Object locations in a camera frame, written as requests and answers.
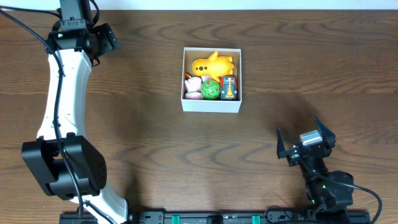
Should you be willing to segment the pink pig toy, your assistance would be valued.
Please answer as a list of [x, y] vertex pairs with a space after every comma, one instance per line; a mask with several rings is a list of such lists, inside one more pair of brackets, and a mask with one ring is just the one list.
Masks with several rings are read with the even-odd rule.
[[190, 73], [185, 73], [185, 99], [187, 100], [203, 100], [204, 97], [201, 93], [202, 79], [197, 76], [193, 76]]

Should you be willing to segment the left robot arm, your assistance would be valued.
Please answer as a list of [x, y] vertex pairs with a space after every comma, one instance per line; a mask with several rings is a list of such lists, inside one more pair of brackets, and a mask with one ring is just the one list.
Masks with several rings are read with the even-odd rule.
[[96, 223], [126, 223], [127, 201], [107, 182], [106, 162], [87, 140], [86, 88], [100, 57], [119, 43], [109, 24], [99, 25], [94, 1], [62, 1], [60, 20], [45, 39], [50, 83], [45, 115], [22, 158], [46, 195], [78, 205]]

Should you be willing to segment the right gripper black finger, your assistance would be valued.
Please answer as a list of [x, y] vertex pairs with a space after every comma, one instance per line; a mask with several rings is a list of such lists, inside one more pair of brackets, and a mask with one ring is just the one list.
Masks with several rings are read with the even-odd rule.
[[294, 154], [294, 151], [292, 151], [292, 150], [286, 151], [285, 150], [284, 141], [283, 141], [282, 135], [280, 133], [280, 129], [277, 128], [277, 157], [279, 159], [290, 158], [293, 154]]
[[324, 142], [327, 143], [335, 143], [336, 142], [336, 136], [333, 132], [331, 132], [319, 119], [317, 116], [314, 116], [314, 121], [315, 124], [318, 128], [318, 131], [323, 138]]

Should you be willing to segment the green number ball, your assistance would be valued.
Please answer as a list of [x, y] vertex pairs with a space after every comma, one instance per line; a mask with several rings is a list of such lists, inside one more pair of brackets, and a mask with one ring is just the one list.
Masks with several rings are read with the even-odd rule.
[[217, 100], [220, 93], [220, 84], [215, 80], [207, 80], [201, 86], [201, 94], [206, 100]]

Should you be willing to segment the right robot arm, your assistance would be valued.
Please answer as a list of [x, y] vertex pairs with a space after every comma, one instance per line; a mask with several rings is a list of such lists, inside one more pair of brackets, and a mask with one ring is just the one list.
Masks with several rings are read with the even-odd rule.
[[331, 218], [344, 213], [353, 204], [353, 176], [343, 171], [330, 172], [324, 158], [330, 156], [336, 144], [336, 136], [314, 117], [316, 130], [300, 135], [300, 144], [286, 150], [280, 129], [277, 129], [277, 157], [286, 158], [289, 166], [299, 166], [307, 198], [314, 207], [308, 211], [312, 220], [322, 216]]

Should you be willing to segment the red toy fire truck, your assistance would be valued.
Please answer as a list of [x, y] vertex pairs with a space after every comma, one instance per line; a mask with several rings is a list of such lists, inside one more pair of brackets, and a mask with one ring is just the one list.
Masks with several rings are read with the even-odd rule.
[[238, 99], [237, 79], [235, 76], [220, 78], [221, 101], [236, 101]]

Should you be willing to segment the orange duck toy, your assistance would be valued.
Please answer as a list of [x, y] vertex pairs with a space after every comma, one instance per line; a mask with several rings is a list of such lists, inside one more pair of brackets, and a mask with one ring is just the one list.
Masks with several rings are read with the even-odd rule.
[[217, 50], [208, 58], [199, 58], [192, 63], [192, 71], [195, 76], [209, 76], [218, 83], [221, 77], [233, 75], [233, 70], [232, 56], [219, 56]]

